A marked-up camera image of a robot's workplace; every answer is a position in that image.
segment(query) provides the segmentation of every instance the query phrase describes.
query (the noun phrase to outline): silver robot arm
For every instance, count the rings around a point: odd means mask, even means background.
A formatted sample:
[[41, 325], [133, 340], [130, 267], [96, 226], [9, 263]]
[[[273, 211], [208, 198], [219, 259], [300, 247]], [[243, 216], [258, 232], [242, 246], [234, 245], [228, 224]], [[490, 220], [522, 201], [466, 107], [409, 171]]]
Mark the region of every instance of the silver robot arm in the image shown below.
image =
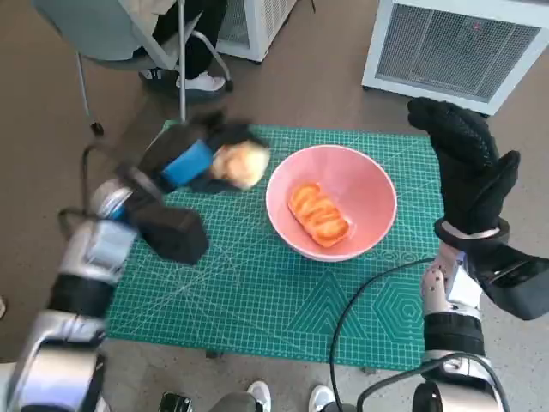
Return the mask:
[[[114, 191], [106, 204], [115, 206], [119, 194]], [[106, 312], [137, 234], [107, 220], [86, 220], [76, 229], [48, 306], [36, 318], [9, 382], [8, 411], [95, 410], [105, 371], [98, 349]]]
[[[493, 231], [479, 233], [476, 239]], [[480, 318], [482, 287], [469, 275], [467, 255], [441, 242], [423, 275], [425, 353], [423, 362], [455, 352], [486, 358]], [[413, 412], [502, 412], [500, 397], [485, 368], [470, 359], [448, 360], [425, 375], [413, 398]]]

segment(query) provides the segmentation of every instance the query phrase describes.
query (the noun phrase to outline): bread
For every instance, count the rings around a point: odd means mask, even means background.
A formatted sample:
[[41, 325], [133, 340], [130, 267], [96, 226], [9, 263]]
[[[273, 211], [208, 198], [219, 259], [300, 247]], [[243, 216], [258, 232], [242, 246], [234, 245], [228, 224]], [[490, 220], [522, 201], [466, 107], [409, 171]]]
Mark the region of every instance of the bread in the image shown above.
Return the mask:
[[349, 232], [349, 223], [319, 185], [305, 183], [293, 189], [288, 201], [293, 216], [320, 246], [331, 247]]
[[250, 189], [265, 174], [269, 158], [268, 148], [253, 142], [222, 146], [215, 154], [210, 172], [216, 179], [227, 179], [240, 189]]

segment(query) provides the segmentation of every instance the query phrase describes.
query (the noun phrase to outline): green cutting mat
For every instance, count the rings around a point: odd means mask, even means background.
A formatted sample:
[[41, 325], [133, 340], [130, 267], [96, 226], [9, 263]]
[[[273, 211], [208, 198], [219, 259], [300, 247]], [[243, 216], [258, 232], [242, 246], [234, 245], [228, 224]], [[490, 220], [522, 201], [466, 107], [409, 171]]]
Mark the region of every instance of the green cutting mat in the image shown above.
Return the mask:
[[[245, 193], [208, 196], [182, 190], [166, 202], [198, 210], [210, 249], [194, 267], [156, 257], [139, 241], [110, 312], [110, 336], [222, 352], [327, 361], [341, 311], [376, 273], [433, 256], [433, 222], [442, 215], [438, 166], [428, 139], [352, 131], [256, 126], [269, 141], [266, 177]], [[335, 143], [378, 161], [398, 194], [395, 225], [373, 250], [323, 264], [301, 257], [271, 227], [268, 177], [308, 146]], [[419, 279], [423, 267], [373, 284], [347, 318], [337, 361], [408, 369], [423, 351]]]

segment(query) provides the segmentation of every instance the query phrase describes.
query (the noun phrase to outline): gray floor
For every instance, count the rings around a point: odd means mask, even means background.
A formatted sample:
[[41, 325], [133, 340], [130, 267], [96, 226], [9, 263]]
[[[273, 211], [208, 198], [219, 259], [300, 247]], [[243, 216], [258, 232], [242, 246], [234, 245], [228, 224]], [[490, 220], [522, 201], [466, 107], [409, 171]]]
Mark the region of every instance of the gray floor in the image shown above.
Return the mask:
[[[407, 99], [359, 85], [376, 2], [300, 2], [262, 66], [228, 58], [236, 89], [218, 106], [257, 123], [407, 132]], [[70, 48], [28, 7], [0, 0], [0, 176], [4, 196], [0, 293], [9, 314], [0, 322], [0, 359], [12, 360], [33, 315], [44, 305], [63, 253], [55, 213], [78, 200], [77, 161], [91, 135], [86, 128]], [[177, 105], [150, 96], [135, 74], [88, 66], [93, 106], [109, 141], [139, 151], [174, 117]], [[549, 222], [549, 55], [529, 71], [499, 113], [490, 119], [501, 151], [522, 151], [521, 177], [505, 205], [513, 244], [547, 255]], [[106, 174], [94, 163], [94, 177]], [[521, 323], [485, 304], [489, 353], [515, 410], [546, 410], [549, 387], [544, 356], [549, 317]], [[132, 342], [108, 342], [112, 355], [106, 396], [115, 410], [155, 410], [162, 391], [191, 396], [206, 411], [228, 391], [253, 379], [268, 381], [274, 410], [305, 411], [309, 390], [328, 382], [325, 365], [227, 355], [205, 360], [203, 352]], [[366, 377], [338, 368], [344, 398], [386, 375]], [[369, 410], [411, 409], [417, 381], [391, 387]]]

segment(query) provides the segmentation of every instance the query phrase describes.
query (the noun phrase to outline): orange food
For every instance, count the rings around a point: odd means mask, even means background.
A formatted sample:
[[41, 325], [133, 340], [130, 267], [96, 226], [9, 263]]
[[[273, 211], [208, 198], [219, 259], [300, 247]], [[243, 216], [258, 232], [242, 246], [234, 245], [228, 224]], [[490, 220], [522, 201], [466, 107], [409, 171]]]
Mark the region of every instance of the orange food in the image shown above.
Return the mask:
[[316, 183], [305, 183], [293, 189], [288, 207], [320, 246], [331, 247], [349, 232], [349, 223]]

